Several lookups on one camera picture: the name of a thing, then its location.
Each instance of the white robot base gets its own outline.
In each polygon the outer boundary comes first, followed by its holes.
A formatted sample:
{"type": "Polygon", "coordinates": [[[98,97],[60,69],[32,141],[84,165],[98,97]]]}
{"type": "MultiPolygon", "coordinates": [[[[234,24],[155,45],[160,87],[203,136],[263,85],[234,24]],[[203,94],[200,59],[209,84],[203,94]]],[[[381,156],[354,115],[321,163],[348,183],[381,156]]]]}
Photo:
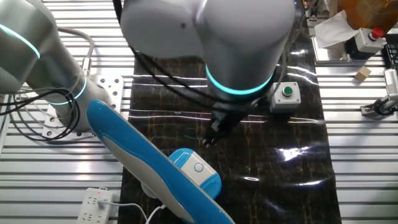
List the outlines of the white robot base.
{"type": "MultiPolygon", "coordinates": [[[[89,78],[98,85],[102,86],[109,94],[111,98],[111,107],[118,113],[121,111],[122,97],[123,97],[123,87],[124,80],[120,75],[90,75],[89,78]]],[[[63,124],[57,118],[57,113],[55,109],[49,105],[47,110],[48,114],[52,114],[52,116],[47,115],[44,121],[44,124],[50,127],[62,127],[63,124]]],[[[49,138],[57,136],[61,134],[63,128],[43,128],[43,136],[48,136],[49,138]]],[[[88,132],[77,132],[74,131],[68,136],[64,137],[61,140],[57,141],[79,141],[87,138],[92,138],[94,135],[91,131],[88,132]]]]}

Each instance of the black cable bundle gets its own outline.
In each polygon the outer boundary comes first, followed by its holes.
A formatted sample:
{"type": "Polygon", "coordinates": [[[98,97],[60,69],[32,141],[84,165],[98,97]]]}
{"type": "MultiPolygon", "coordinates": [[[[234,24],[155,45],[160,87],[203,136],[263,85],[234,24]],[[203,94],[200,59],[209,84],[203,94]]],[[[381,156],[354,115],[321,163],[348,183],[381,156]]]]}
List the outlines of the black cable bundle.
{"type": "Polygon", "coordinates": [[[30,98],[30,99],[27,99],[27,100],[21,100],[21,101],[16,101],[16,97],[15,97],[15,95],[13,95],[13,100],[14,100],[14,102],[11,102],[11,95],[10,95],[9,98],[8,98],[8,102],[7,102],[7,103],[0,103],[0,106],[7,106],[6,111],[3,112],[3,113],[0,113],[0,116],[9,114],[9,115],[10,115],[10,119],[11,119],[11,123],[14,125],[14,127],[15,127],[23,136],[25,136],[25,137],[27,137],[28,139],[33,140],[33,141],[48,142],[48,141],[54,141],[54,140],[62,139],[62,138],[64,138],[64,137],[68,136],[68,135],[76,128],[76,126],[77,126],[77,124],[79,123],[79,120],[80,120],[80,115],[81,115],[81,114],[80,114],[80,108],[79,108],[78,103],[76,102],[76,99],[73,97],[73,95],[72,95],[69,91],[66,91],[66,90],[63,90],[63,89],[51,90],[51,91],[48,91],[48,92],[46,92],[46,93],[43,93],[43,94],[41,94],[41,95],[39,95],[39,96],[30,98]],[[22,117],[22,115],[21,115],[21,112],[19,111],[21,108],[27,106],[28,104],[30,104],[30,103],[32,103],[32,102],[34,102],[34,101],[36,101],[36,100],[39,100],[39,99],[41,99],[41,98],[43,98],[43,97],[45,97],[45,96],[47,96],[47,95],[50,95],[50,94],[61,94],[62,96],[64,96],[65,99],[67,100],[67,102],[68,102],[70,108],[72,109],[71,115],[70,115],[70,116],[71,116],[71,119],[70,119],[70,122],[69,122],[68,126],[65,128],[65,130],[64,130],[61,134],[55,136],[54,138],[49,138],[49,137],[47,137],[47,136],[43,136],[42,134],[40,134],[40,133],[38,133],[37,131],[35,131],[34,129],[32,129],[32,128],[26,123],[26,121],[23,119],[23,117],[22,117]],[[13,117],[13,115],[12,115],[12,112],[17,112],[17,114],[18,114],[19,118],[21,119],[22,123],[23,123],[29,130],[31,130],[34,134],[36,134],[36,135],[42,137],[43,139],[33,138],[33,137],[29,136],[28,134],[24,133],[24,132],[20,129],[20,127],[18,127],[18,125],[16,124],[16,122],[15,122],[15,120],[14,120],[14,117],[13,117]]]}

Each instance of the black cable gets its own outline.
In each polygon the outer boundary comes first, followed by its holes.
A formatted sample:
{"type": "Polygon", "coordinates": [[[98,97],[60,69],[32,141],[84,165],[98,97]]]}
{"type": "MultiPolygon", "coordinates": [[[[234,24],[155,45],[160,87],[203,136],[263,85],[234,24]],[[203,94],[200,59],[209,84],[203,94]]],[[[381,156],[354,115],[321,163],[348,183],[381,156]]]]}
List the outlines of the black cable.
{"type": "MultiPolygon", "coordinates": [[[[120,24],[120,23],[121,23],[121,14],[122,14],[122,11],[123,11],[122,3],[121,3],[120,0],[113,0],[113,6],[114,6],[115,13],[116,13],[116,17],[118,18],[118,22],[119,22],[119,24],[120,24]]],[[[162,84],[164,87],[166,87],[168,90],[174,92],[174,93],[177,94],[178,96],[181,96],[182,98],[185,98],[186,100],[191,101],[192,103],[196,103],[196,104],[198,104],[198,105],[200,105],[200,106],[202,106],[202,107],[204,107],[204,108],[208,108],[208,109],[211,109],[211,110],[216,110],[216,111],[221,111],[221,112],[226,112],[226,113],[237,112],[237,111],[231,111],[231,110],[224,110],[224,109],[221,109],[221,108],[215,108],[214,106],[204,105],[203,103],[201,103],[201,102],[199,102],[199,101],[197,101],[197,100],[195,100],[195,99],[193,99],[193,98],[190,98],[189,96],[186,96],[186,95],[184,95],[183,93],[179,92],[178,90],[172,88],[172,87],[169,86],[166,82],[163,82],[161,79],[157,78],[157,76],[152,72],[152,70],[150,70],[150,68],[149,68],[147,65],[145,65],[144,59],[141,58],[141,56],[136,52],[136,50],[134,49],[134,47],[130,46],[130,49],[132,50],[132,52],[133,52],[135,58],[137,58],[137,61],[138,61],[138,62],[140,63],[140,65],[144,68],[144,70],[145,70],[146,72],[148,72],[149,75],[151,75],[157,82],[159,82],[159,83],[162,84]]],[[[182,86],[184,86],[186,89],[188,89],[188,90],[190,90],[190,91],[192,91],[192,92],[194,92],[194,93],[196,93],[196,94],[198,94],[198,95],[204,96],[205,98],[208,98],[208,99],[210,99],[210,100],[213,100],[213,101],[215,101],[215,102],[241,105],[241,104],[247,104],[247,103],[249,103],[250,101],[255,100],[255,99],[257,99],[257,98],[260,97],[259,95],[256,95],[256,96],[252,96],[250,99],[247,99],[247,98],[246,98],[246,99],[243,99],[243,100],[234,100],[234,101],[230,101],[230,100],[224,100],[224,99],[221,99],[221,98],[217,98],[217,97],[215,97],[215,96],[208,95],[208,94],[206,94],[206,93],[204,93],[204,92],[202,92],[202,91],[199,91],[199,90],[196,90],[196,89],[194,89],[194,88],[189,87],[186,83],[181,82],[181,81],[178,80],[177,78],[173,77],[169,72],[165,71],[161,66],[159,66],[156,62],[154,62],[150,57],[144,55],[144,58],[145,58],[145,59],[147,60],[147,62],[149,62],[152,66],[154,66],[156,69],[158,69],[160,72],[162,72],[164,75],[166,75],[166,76],[169,77],[171,80],[173,80],[173,81],[175,81],[176,83],[178,83],[179,85],[182,85],[182,86]]]]}
{"type": "Polygon", "coordinates": [[[33,141],[54,141],[54,140],[62,139],[62,138],[64,138],[64,137],[68,136],[68,135],[76,128],[76,126],[77,126],[77,124],[78,124],[78,122],[79,122],[79,120],[80,120],[80,115],[81,115],[81,114],[80,114],[80,108],[79,108],[78,103],[76,102],[76,99],[74,99],[74,97],[73,97],[71,94],[69,94],[68,91],[65,91],[65,90],[57,90],[57,91],[59,92],[59,94],[62,94],[62,95],[65,97],[65,99],[67,100],[69,106],[70,106],[71,109],[72,109],[72,111],[71,111],[71,119],[70,119],[70,122],[69,122],[68,126],[65,128],[65,130],[64,130],[62,133],[60,133],[59,135],[57,135],[57,136],[55,136],[55,137],[53,137],[53,138],[49,138],[49,137],[47,137],[47,136],[43,136],[43,135],[39,134],[38,132],[36,132],[34,129],[32,129],[32,128],[25,122],[25,120],[23,119],[23,117],[22,117],[22,115],[21,115],[21,112],[20,112],[19,110],[16,110],[16,112],[17,112],[19,118],[21,119],[22,123],[23,123],[29,130],[31,130],[34,134],[36,134],[36,135],[42,137],[43,139],[33,138],[33,137],[30,137],[29,135],[27,135],[26,133],[24,133],[24,132],[20,129],[20,127],[18,127],[18,125],[16,124],[16,122],[15,122],[15,120],[14,120],[14,117],[13,117],[12,113],[10,113],[11,123],[14,125],[14,127],[15,127],[23,136],[25,136],[26,138],[28,138],[28,139],[30,139],[30,140],[33,140],[33,141]]]}
{"type": "Polygon", "coordinates": [[[35,131],[33,128],[31,128],[31,127],[26,123],[26,121],[24,120],[24,118],[22,117],[20,110],[17,110],[16,112],[17,112],[18,117],[19,117],[19,119],[21,120],[21,122],[22,122],[29,130],[31,130],[31,131],[32,131],[34,134],[36,134],[37,136],[44,138],[44,139],[34,139],[35,141],[53,141],[53,140],[56,140],[56,139],[64,138],[64,137],[66,136],[66,132],[67,132],[69,129],[71,129],[73,122],[76,120],[76,119],[73,119],[73,118],[75,117],[75,116],[74,116],[75,114],[74,114],[74,112],[72,111],[72,113],[71,113],[71,120],[70,120],[68,126],[65,128],[65,130],[64,130],[61,134],[59,134],[58,136],[55,136],[54,138],[49,138],[49,137],[47,137],[47,136],[43,136],[43,135],[39,134],[37,131],[35,131]]]}
{"type": "Polygon", "coordinates": [[[61,90],[51,90],[51,91],[48,91],[48,92],[43,93],[43,94],[40,94],[39,96],[33,97],[31,99],[28,99],[28,100],[23,100],[23,101],[18,101],[18,102],[13,102],[13,103],[0,103],[0,106],[12,106],[12,105],[21,104],[19,106],[16,106],[14,109],[7,110],[7,111],[5,111],[3,113],[0,113],[0,116],[7,115],[7,114],[10,114],[12,112],[15,112],[15,111],[23,108],[24,106],[28,105],[29,103],[32,103],[35,100],[41,99],[41,98],[43,98],[43,97],[45,97],[45,96],[47,96],[49,94],[54,94],[54,93],[59,93],[59,94],[64,95],[61,90]]]}

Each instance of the small wooden block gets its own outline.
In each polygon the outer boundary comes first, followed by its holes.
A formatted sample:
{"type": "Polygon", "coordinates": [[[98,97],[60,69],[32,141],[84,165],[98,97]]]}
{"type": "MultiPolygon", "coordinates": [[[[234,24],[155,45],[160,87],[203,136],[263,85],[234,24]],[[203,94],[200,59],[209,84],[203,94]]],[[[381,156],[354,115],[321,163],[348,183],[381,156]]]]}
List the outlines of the small wooden block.
{"type": "Polygon", "coordinates": [[[363,81],[365,81],[365,79],[367,78],[367,77],[369,77],[369,75],[371,74],[371,70],[370,69],[368,69],[368,68],[366,68],[365,66],[363,66],[361,69],[360,69],[360,71],[355,75],[355,78],[357,79],[357,80],[359,80],[360,82],[363,82],[363,81]]]}

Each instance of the power strip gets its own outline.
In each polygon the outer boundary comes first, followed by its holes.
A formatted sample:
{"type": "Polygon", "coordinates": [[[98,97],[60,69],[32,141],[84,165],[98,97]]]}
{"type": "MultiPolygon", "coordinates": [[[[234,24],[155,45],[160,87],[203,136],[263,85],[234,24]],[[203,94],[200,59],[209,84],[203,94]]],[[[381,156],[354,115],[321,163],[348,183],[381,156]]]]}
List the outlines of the power strip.
{"type": "Polygon", "coordinates": [[[81,204],[80,214],[77,218],[77,224],[107,224],[111,205],[98,206],[99,200],[113,202],[113,193],[103,189],[86,190],[86,195],[81,204]]]}

